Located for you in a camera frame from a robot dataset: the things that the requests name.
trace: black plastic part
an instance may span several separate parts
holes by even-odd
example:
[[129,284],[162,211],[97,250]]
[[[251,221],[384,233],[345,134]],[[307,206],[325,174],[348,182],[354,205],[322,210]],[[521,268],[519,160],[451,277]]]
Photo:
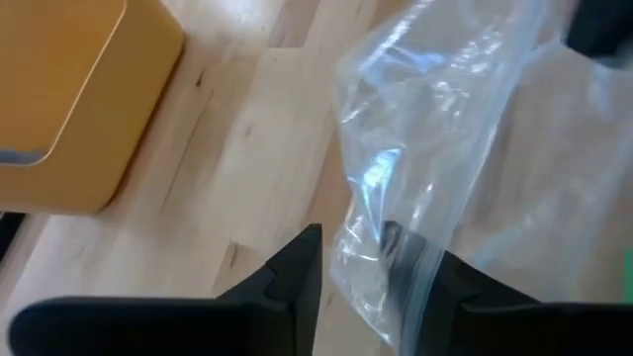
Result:
[[[385,249],[431,248],[422,236],[387,222]],[[388,301],[402,306],[409,258],[392,257]],[[633,306],[541,304],[445,252],[424,309],[416,355],[633,355],[626,332]]]
[[312,355],[321,229],[310,225],[215,300],[63,298],[20,312],[17,356]]
[[11,247],[13,238],[18,233],[18,229],[24,220],[22,213],[4,213],[0,218],[0,261],[4,258]]
[[582,0],[572,20],[566,45],[589,57],[614,57],[633,34],[633,1]]

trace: wood grain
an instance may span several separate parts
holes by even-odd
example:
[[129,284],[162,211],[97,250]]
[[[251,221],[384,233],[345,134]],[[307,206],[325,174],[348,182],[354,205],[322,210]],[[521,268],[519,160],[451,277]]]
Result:
[[[2,265],[2,332],[51,297],[212,297],[307,222],[331,241],[349,199],[334,67],[385,1],[163,0],[187,44],[119,194],[95,217],[31,217]],[[328,278],[323,297],[316,354],[380,349]]]

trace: plastic wrap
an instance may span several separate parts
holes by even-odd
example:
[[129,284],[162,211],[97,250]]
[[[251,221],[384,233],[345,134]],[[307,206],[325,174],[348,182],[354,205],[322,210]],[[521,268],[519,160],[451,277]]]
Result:
[[[415,352],[438,264],[544,13],[538,0],[420,0],[342,61],[353,201],[331,272],[400,354]],[[393,238],[388,222],[425,241]]]
[[614,203],[633,158],[631,93],[633,72],[558,39],[536,49],[452,251],[543,302],[621,301],[633,240],[608,221],[630,216]]

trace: clear plastic bag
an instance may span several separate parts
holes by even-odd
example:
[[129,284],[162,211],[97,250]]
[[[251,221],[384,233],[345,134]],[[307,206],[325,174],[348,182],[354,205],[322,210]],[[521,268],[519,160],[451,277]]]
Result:
[[621,301],[611,271],[633,240],[605,223],[633,158],[631,93],[633,72],[559,39],[535,50],[452,251],[543,302]]
[[[339,132],[353,200],[331,273],[402,355],[415,352],[431,283],[544,7],[539,0],[419,0],[342,61]],[[388,222],[428,243],[393,238]]]

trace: yellow box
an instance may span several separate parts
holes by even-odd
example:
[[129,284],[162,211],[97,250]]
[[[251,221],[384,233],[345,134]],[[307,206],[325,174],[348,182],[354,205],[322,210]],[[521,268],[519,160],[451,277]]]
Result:
[[0,209],[112,198],[184,41],[158,0],[0,5]]

